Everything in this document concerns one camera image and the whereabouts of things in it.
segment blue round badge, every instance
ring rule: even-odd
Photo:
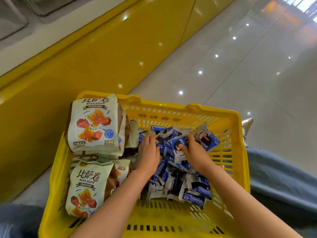
[[[111,138],[113,137],[113,130],[112,130],[112,129],[107,129],[107,130],[105,131],[105,137],[106,137],[107,139],[111,139]]]

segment person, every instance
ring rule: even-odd
[[[156,138],[157,135],[145,136],[139,147],[136,169],[94,215],[69,236],[70,238],[122,236],[140,192],[159,164],[160,153],[159,147],[156,147]],[[188,162],[208,178],[248,237],[302,237],[244,190],[222,167],[214,164],[192,135],[186,135],[186,138],[189,141],[188,147],[179,147],[185,153]]]

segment yellow panel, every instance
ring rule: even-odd
[[[9,184],[0,201],[12,200],[53,162],[80,92],[127,94],[179,46],[193,4],[128,0],[0,77],[0,174]]]
[[[196,0],[181,44],[218,15],[234,0]]]

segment yellow plastic basket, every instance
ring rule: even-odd
[[[108,95],[85,91],[77,99]],[[136,119],[140,128],[146,129],[153,124],[194,129],[207,122],[209,129],[222,142],[220,147],[210,152],[213,161],[225,165],[224,169],[250,192],[248,159],[242,140],[241,117],[237,112],[199,104],[183,106],[154,102],[134,95],[117,96],[118,102],[127,108],[129,118]],[[78,163],[78,157],[70,152],[62,135],[50,176],[50,196],[39,229],[40,238],[66,238],[85,221],[69,216],[65,210],[69,174]],[[166,199],[151,200],[147,208],[139,200],[123,237],[244,237],[213,188],[211,193],[213,200],[206,203],[204,210]]]

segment gray glossy floor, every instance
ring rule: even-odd
[[[253,117],[248,145],[317,175],[316,2],[236,0],[130,93]],[[49,173],[16,202],[45,204]]]

